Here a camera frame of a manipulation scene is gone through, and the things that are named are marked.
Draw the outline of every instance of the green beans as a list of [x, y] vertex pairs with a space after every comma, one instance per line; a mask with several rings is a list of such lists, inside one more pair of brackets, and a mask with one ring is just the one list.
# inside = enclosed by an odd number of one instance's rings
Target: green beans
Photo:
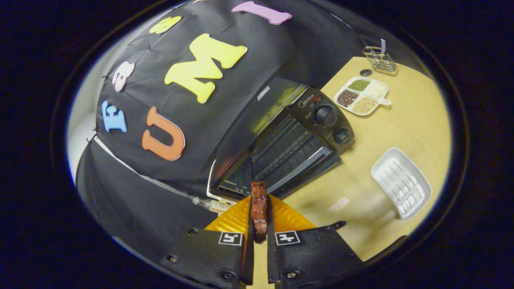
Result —
[[370, 81], [368, 81], [368, 80], [360, 79], [360, 80], [356, 80], [356, 81], [352, 82], [348, 86], [348, 88], [356, 90], [358, 92], [361, 92], [368, 86], [369, 83], [370, 83]]

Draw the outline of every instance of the yellow letter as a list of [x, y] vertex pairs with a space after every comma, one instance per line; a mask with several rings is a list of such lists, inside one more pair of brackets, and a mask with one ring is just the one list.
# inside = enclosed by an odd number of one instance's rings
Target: yellow letter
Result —
[[223, 74], [212, 58], [221, 62], [222, 67], [231, 68], [248, 50], [245, 46], [230, 44], [212, 39], [208, 34], [198, 36], [189, 49], [196, 60], [174, 64], [164, 78], [165, 84], [175, 82], [196, 94], [199, 103], [205, 103], [214, 91], [214, 83], [203, 83], [195, 78], [220, 79]]
[[164, 33], [166, 31], [168, 31], [168, 29], [173, 27], [173, 25], [177, 24], [177, 22], [179, 22], [180, 19], [182, 19], [181, 16], [176, 16], [173, 18], [171, 18], [171, 17], [164, 18], [159, 23], [157, 23], [154, 27], [152, 27], [152, 29], [150, 29], [150, 33], [155, 33], [155, 34]]

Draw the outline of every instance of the oven control knob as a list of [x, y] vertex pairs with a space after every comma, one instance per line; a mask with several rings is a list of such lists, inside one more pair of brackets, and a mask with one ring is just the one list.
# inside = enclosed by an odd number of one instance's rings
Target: oven control knob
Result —
[[347, 129], [340, 129], [334, 132], [334, 141], [340, 145], [345, 146], [349, 144], [351, 140], [350, 132]]
[[316, 111], [315, 119], [317, 123], [329, 127], [336, 123], [337, 115], [332, 107], [324, 105]]

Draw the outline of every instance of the foam letter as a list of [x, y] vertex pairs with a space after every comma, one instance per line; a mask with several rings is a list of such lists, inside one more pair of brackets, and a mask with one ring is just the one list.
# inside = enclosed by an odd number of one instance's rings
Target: foam letter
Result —
[[114, 115], [117, 110], [118, 109], [112, 105], [107, 107], [107, 100], [102, 102], [103, 125], [107, 132], [109, 132], [109, 129], [120, 129], [122, 132], [126, 133], [125, 115], [123, 111], [119, 111], [118, 115]]
[[292, 17], [292, 15], [289, 13], [278, 12], [271, 8], [255, 4], [254, 1], [246, 1], [232, 8], [232, 12], [238, 11], [244, 11], [255, 15], [259, 15], [260, 17], [268, 19], [269, 22], [273, 25], [284, 23]]
[[162, 115], [157, 113], [155, 107], [151, 107], [146, 117], [146, 124], [148, 126], [156, 125], [163, 131], [169, 133], [173, 138], [171, 146], [166, 146], [160, 141], [156, 140], [150, 134], [150, 131], [146, 130], [143, 133], [142, 146], [145, 150], [151, 150], [156, 155], [162, 157], [165, 160], [176, 160], [182, 154], [184, 147], [186, 146], [186, 138], [184, 133], [178, 126], [171, 121], [165, 119]]
[[152, 27], [152, 29], [150, 29], [150, 33], [155, 33], [155, 34], [164, 33], [166, 31], [168, 31], [168, 29], [173, 27], [173, 25], [177, 24], [180, 21], [180, 19], [182, 19], [181, 16], [176, 16], [173, 18], [171, 18], [171, 17], [164, 18], [159, 23], [157, 23], [154, 27]]
[[129, 62], [123, 62], [120, 67], [116, 70], [113, 77], [113, 85], [114, 90], [119, 92], [124, 86], [125, 82], [127, 82], [127, 77], [129, 77], [134, 71], [134, 63], [130, 64]]
[[220, 79], [223, 74], [212, 58], [221, 62], [222, 67], [231, 68], [248, 50], [245, 46], [230, 44], [212, 39], [208, 34], [198, 36], [189, 49], [195, 61], [174, 64], [164, 78], [165, 84], [175, 82], [196, 94], [199, 103], [205, 103], [214, 91], [214, 83], [203, 83], [195, 78]]

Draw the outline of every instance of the orange letter u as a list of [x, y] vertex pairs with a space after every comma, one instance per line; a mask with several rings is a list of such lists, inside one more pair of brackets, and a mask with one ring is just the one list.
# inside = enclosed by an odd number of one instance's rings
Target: orange letter u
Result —
[[165, 160], [178, 159], [182, 154], [184, 147], [186, 146], [186, 138], [184, 137], [182, 130], [180, 130], [180, 128], [174, 123], [158, 114], [157, 109], [154, 106], [151, 107], [148, 111], [146, 123], [150, 127], [156, 125], [163, 131], [169, 133], [173, 138], [173, 143], [168, 147], [157, 139], [153, 138], [150, 134], [150, 131], [146, 130], [143, 133], [143, 149], [150, 150]]

